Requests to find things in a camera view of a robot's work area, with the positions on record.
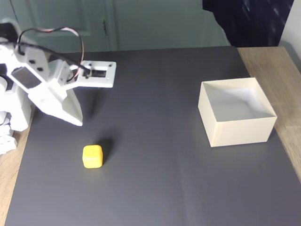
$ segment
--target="dark gray surface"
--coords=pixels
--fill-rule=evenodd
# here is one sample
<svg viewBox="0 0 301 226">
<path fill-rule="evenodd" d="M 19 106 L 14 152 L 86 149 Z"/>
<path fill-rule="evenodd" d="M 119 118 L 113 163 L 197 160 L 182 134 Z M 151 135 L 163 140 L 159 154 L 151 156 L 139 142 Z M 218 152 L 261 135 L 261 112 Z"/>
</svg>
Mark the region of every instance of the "dark gray surface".
<svg viewBox="0 0 301 226">
<path fill-rule="evenodd" d="M 301 185 L 267 143 L 211 148 L 201 81 L 247 77 L 235 48 L 87 54 L 117 62 L 112 89 L 77 89 L 84 126 L 36 114 L 7 226 L 297 226 Z M 82 163 L 100 143 L 100 169 Z"/>
</svg>

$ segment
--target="black wire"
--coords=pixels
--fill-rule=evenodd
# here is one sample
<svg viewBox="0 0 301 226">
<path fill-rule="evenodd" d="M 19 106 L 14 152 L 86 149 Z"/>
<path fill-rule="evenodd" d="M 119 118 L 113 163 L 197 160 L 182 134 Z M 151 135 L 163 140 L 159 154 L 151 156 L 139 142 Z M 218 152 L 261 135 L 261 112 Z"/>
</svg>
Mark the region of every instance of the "black wire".
<svg viewBox="0 0 301 226">
<path fill-rule="evenodd" d="M 50 50 L 50 49 L 48 49 L 46 47 L 43 47 L 43 46 L 34 45 L 34 44 L 30 44 L 30 43 L 25 43 L 25 42 L 17 43 L 17 42 L 11 42 L 11 41 L 0 42 L 0 45 L 4 45 L 4 46 L 25 46 L 25 47 L 30 47 L 30 48 L 37 48 L 37 49 L 43 50 L 44 52 L 50 53 L 50 54 L 56 56 L 59 59 L 65 60 L 65 61 L 71 63 L 72 65 L 76 65 L 77 67 L 85 70 L 88 74 L 90 74 L 90 69 L 88 69 L 88 68 L 84 67 L 83 65 L 75 62 L 74 60 L 70 59 L 69 57 L 64 56 L 61 53 L 54 52 L 53 50 Z"/>
</svg>

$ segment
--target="wall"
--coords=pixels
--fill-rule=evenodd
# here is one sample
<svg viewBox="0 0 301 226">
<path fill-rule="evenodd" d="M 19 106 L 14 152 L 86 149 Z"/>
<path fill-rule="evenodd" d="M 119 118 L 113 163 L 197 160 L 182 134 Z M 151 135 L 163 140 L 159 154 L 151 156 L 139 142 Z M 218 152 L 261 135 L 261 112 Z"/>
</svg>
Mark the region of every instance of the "wall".
<svg viewBox="0 0 301 226">
<path fill-rule="evenodd" d="M 301 72 L 301 0 L 294 0 L 279 45 L 286 47 Z"/>
<path fill-rule="evenodd" d="M 228 45 L 201 0 L 114 0 L 119 50 Z"/>
<path fill-rule="evenodd" d="M 9 0 L 0 0 L 0 20 L 4 18 L 11 18 L 16 20 L 13 8 Z"/>
</svg>

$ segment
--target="door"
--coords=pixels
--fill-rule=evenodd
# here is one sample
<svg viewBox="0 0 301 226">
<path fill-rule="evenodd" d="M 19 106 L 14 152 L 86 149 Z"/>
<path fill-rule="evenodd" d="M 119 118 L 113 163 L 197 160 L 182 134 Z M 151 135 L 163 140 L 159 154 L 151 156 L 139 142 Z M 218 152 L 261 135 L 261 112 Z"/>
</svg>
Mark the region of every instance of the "door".
<svg viewBox="0 0 301 226">
<path fill-rule="evenodd" d="M 85 52 L 116 50 L 111 0 L 11 0 L 22 30 L 30 27 L 68 26 L 80 32 Z M 80 52 L 80 42 L 71 32 L 36 33 L 28 38 L 57 52 Z"/>
</svg>

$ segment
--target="open box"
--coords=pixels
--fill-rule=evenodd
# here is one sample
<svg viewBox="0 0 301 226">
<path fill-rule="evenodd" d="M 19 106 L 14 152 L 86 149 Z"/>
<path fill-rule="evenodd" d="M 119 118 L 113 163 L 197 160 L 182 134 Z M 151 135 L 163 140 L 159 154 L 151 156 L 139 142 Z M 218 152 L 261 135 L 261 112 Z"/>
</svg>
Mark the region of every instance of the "open box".
<svg viewBox="0 0 301 226">
<path fill-rule="evenodd" d="M 211 147 L 266 142 L 277 119 L 255 78 L 202 82 L 198 108 Z"/>
</svg>

